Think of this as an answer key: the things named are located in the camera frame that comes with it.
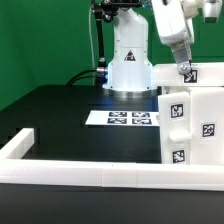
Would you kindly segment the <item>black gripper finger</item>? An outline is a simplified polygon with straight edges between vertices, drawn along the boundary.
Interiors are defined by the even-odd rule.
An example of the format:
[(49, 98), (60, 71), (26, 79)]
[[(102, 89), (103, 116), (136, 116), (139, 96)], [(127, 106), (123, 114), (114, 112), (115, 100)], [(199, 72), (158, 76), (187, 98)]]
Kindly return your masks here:
[(181, 75), (191, 71), (191, 49), (190, 45), (185, 42), (178, 42), (171, 46), (174, 60), (177, 64), (178, 73)]

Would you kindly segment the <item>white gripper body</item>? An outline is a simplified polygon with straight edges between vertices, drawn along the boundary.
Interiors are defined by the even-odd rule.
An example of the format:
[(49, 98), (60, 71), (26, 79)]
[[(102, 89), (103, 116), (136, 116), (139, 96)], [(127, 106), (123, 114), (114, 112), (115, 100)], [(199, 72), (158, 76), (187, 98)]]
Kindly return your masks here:
[(160, 41), (171, 46), (177, 42), (192, 43), (194, 35), (185, 19), (182, 5), (179, 0), (152, 0), (153, 14)]

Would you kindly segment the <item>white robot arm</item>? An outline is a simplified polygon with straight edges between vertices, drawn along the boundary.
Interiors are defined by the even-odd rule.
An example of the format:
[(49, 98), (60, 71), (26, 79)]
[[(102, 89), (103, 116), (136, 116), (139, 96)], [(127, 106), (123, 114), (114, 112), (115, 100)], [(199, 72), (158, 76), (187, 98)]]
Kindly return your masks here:
[[(191, 45), (194, 43), (192, 19), (203, 12), (205, 20), (216, 21), (222, 0), (149, 0), (162, 44), (171, 49), (176, 71), (189, 74)], [(148, 22), (135, 9), (139, 0), (108, 0), (105, 12), (114, 12), (114, 57), (108, 64), (103, 88), (121, 95), (140, 95), (156, 90), (154, 70), (148, 59)]]

